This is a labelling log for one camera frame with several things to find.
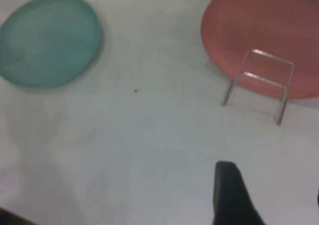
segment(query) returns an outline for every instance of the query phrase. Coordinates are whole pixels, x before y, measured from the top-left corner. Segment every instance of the black object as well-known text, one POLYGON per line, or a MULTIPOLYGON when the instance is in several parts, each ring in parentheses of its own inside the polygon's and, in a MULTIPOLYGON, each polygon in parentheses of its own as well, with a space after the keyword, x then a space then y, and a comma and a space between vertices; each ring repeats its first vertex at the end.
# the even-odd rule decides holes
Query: black object
POLYGON ((213 225, 265 225, 255 210, 243 178, 232 162, 215 167, 213 225))

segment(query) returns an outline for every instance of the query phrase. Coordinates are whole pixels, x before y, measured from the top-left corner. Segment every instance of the blue object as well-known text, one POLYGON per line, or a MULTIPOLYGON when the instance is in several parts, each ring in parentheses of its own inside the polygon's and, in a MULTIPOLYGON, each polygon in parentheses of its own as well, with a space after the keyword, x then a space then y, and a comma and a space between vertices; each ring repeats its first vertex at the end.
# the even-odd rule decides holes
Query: blue object
POLYGON ((91 64, 101 33, 83 0, 33 0, 0 28, 0 74, 23 87, 64 85, 91 64))

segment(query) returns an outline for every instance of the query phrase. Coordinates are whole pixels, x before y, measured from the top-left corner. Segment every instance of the red plate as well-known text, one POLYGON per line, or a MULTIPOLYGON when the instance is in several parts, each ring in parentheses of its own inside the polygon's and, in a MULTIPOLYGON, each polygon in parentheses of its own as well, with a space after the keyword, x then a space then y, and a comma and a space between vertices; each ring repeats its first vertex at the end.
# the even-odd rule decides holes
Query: red plate
MULTIPOLYGON (((230 78, 247 50, 258 49, 295 63, 288 98, 319 97, 319 0, 213 0, 204 13, 201 36, 209 57, 230 78)), ((256 57, 247 61, 248 69, 252 65, 256 71, 263 68, 258 75, 275 82, 284 84, 289 77, 288 64, 256 57)), ((251 77, 242 76, 240 83, 283 96, 282 88, 251 77)))

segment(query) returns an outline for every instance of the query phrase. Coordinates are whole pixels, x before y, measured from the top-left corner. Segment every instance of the white surface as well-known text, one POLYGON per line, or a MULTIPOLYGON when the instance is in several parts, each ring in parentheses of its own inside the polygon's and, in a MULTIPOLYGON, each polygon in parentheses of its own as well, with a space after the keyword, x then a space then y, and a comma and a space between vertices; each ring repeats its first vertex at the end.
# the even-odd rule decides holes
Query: white surface
MULTIPOLYGON (((0 0, 0 21, 26 1, 0 0)), ((277 101, 244 89, 221 107, 210 0, 87 1, 106 32, 89 73, 50 93, 0 80, 0 206, 40 225, 209 225, 231 160, 267 225, 319 223, 319 111, 290 104, 278 128, 277 101)))

